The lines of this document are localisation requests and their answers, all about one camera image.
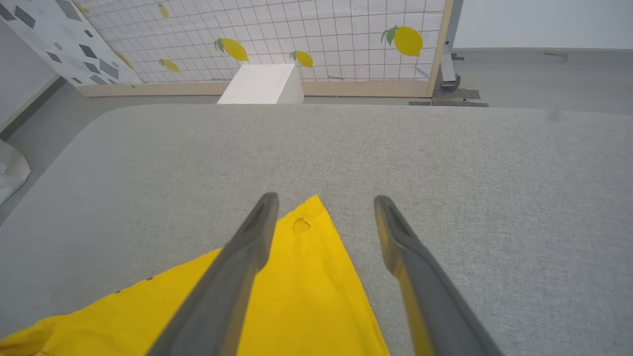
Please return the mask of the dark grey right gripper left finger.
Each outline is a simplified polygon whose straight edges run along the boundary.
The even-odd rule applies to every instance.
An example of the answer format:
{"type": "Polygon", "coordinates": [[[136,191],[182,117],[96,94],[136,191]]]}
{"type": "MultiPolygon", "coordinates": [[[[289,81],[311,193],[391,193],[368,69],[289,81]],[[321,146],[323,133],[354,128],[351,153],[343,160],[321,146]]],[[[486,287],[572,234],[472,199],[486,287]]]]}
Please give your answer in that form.
{"type": "Polygon", "coordinates": [[[234,356],[256,275],[266,266],[278,216],[276,192],[261,196],[158,336],[150,356],[234,356]]]}

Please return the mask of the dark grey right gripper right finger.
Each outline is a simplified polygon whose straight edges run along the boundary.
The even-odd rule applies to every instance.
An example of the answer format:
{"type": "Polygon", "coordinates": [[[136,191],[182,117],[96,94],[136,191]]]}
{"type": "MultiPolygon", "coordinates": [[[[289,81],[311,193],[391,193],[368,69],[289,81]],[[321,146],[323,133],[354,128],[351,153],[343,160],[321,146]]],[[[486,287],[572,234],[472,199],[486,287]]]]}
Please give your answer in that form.
{"type": "Polygon", "coordinates": [[[501,351],[391,198],[374,199],[382,257],[399,282],[417,356],[499,356],[501,351]]]}

